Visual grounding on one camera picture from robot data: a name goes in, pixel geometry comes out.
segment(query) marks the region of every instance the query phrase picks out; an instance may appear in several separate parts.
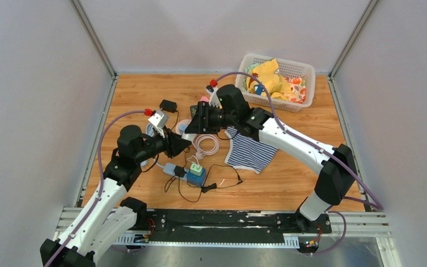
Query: electrical plug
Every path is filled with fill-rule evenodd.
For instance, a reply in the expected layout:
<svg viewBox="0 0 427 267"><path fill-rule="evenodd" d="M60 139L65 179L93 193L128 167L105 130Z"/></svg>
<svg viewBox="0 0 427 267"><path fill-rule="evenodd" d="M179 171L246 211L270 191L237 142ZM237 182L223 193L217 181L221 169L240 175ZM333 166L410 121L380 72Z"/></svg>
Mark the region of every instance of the electrical plug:
<svg viewBox="0 0 427 267"><path fill-rule="evenodd" d="M193 163L191 165L191 173L194 175L200 176L202 174L202 169L202 166L198 164Z"/></svg>
<svg viewBox="0 0 427 267"><path fill-rule="evenodd" d="M198 159L198 160L201 160L201 159L203 159L203 157L205 156L205 153L204 152L199 152L199 151L197 151L196 152L196 158Z"/></svg>

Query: green plug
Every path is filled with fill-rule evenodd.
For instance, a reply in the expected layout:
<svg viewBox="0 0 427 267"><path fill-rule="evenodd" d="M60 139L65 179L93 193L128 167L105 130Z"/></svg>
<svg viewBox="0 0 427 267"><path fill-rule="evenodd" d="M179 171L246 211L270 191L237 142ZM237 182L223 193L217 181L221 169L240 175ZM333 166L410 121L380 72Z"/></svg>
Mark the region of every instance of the green plug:
<svg viewBox="0 0 427 267"><path fill-rule="evenodd" d="M200 176L202 174L202 166L193 163L191 165L191 173Z"/></svg>

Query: fabric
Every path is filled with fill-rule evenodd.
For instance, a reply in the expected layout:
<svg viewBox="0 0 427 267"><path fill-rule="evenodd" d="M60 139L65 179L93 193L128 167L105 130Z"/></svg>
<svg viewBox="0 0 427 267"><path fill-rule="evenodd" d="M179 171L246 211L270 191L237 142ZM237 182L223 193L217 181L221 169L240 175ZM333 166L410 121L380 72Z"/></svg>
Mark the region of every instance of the fabric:
<svg viewBox="0 0 427 267"><path fill-rule="evenodd" d="M284 96L288 101L302 104L305 101L305 92L307 88L307 76L297 77L297 78L288 78L285 77L286 81L290 84L290 93L285 93Z"/></svg>
<svg viewBox="0 0 427 267"><path fill-rule="evenodd" d="M266 87L271 98L300 104L304 103L306 76L296 78L282 76L279 71L279 64L275 58L262 64L253 64L246 68L245 72L257 77ZM263 88L250 77L245 78L244 89L249 93L266 96Z"/></svg>
<svg viewBox="0 0 427 267"><path fill-rule="evenodd" d="M236 129L228 127L225 134L232 138L236 134ZM259 174L271 162L276 152L277 148L271 145L238 134L230 139L230 150L225 163L235 169L250 170Z"/></svg>

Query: metal floor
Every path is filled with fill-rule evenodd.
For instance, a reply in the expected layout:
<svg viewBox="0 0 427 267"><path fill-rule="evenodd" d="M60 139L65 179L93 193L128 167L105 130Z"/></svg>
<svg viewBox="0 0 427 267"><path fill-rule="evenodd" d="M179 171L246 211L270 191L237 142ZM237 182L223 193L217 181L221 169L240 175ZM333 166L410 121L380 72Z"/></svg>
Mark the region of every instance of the metal floor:
<svg viewBox="0 0 427 267"><path fill-rule="evenodd" d="M336 241L322 238L320 247L326 249ZM375 238L345 238L330 253L307 258L290 249L247 248L187 248L147 247L137 253L109 249L97 267L169 266L169 267L227 267L227 266L384 266Z"/></svg>

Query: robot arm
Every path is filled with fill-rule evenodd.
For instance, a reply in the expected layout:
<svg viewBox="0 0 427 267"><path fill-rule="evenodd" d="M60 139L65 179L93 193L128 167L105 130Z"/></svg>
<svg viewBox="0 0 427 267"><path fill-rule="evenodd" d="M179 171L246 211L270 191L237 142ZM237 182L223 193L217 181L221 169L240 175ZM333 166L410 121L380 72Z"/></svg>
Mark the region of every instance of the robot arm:
<svg viewBox="0 0 427 267"><path fill-rule="evenodd" d="M167 129L166 120L162 111L150 117L149 122L158 132L153 137L145 135L135 125L121 130L117 148L104 172L104 186L99 184L81 213L61 234L62 239L47 239L43 243L40 252L44 264L63 246L50 266L95 266L123 232L146 221L146 204L131 197L123 200L117 211L110 215L111 209L141 174L140 163L162 152L168 157L177 156L191 145L196 134L215 134L220 129L233 126L241 135L287 152L318 174L314 191L297 211L298 226L315 221L330 205L341 203L354 182L352 176L323 151L284 133L270 112L262 108L250 108L241 91L234 85L215 88L211 103L199 102L194 118L182 136ZM322 144L284 123L283 126L318 144L353 171L356 170L352 152L347 146L342 144L335 148Z"/></svg>
<svg viewBox="0 0 427 267"><path fill-rule="evenodd" d="M234 85L226 85L220 89L213 88L210 103L197 104L196 114L185 130L185 134L215 134L222 128L233 126L241 135L273 145L299 159L319 177L314 191L305 199L297 212L304 221L302 223L315 221L329 206L339 205L354 182L354 178L344 168L323 153L324 150L356 171L352 152L346 145L342 144L335 148L322 144L284 123L282 125L289 131L319 145L322 150L318 151L285 133L270 112L258 107L250 108L240 89Z"/></svg>
<svg viewBox="0 0 427 267"><path fill-rule="evenodd" d="M128 197L114 214L112 208L126 195L142 173L140 163L164 152L175 157L191 141L165 128L166 115L157 111L150 117L158 135L147 136L135 125L120 131L117 148L104 171L103 186L99 183L89 202L72 224L56 241L47 239L40 248L42 261L49 259L63 246L49 266L96 266L101 256L127 229L144 225L146 204Z"/></svg>

